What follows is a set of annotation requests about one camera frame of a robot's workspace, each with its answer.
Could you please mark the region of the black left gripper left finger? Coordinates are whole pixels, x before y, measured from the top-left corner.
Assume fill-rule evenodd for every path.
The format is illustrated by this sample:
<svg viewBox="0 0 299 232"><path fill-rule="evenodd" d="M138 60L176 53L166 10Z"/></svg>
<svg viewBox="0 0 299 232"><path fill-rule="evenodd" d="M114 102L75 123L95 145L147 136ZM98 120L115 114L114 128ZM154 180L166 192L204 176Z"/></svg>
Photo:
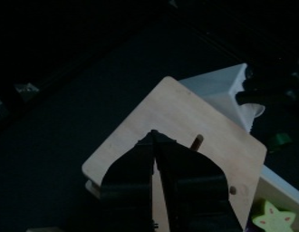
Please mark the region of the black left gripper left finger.
<svg viewBox="0 0 299 232"><path fill-rule="evenodd" d="M154 232L154 135L115 160L102 181L103 232Z"/></svg>

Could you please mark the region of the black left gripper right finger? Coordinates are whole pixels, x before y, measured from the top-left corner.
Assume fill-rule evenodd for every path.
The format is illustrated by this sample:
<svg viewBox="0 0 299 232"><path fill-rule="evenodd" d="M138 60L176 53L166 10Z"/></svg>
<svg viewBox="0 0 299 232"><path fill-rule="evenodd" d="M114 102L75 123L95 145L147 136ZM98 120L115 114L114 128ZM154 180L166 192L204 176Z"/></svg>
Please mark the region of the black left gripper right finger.
<svg viewBox="0 0 299 232"><path fill-rule="evenodd" d="M242 232L222 168L158 131L154 151L171 232Z"/></svg>

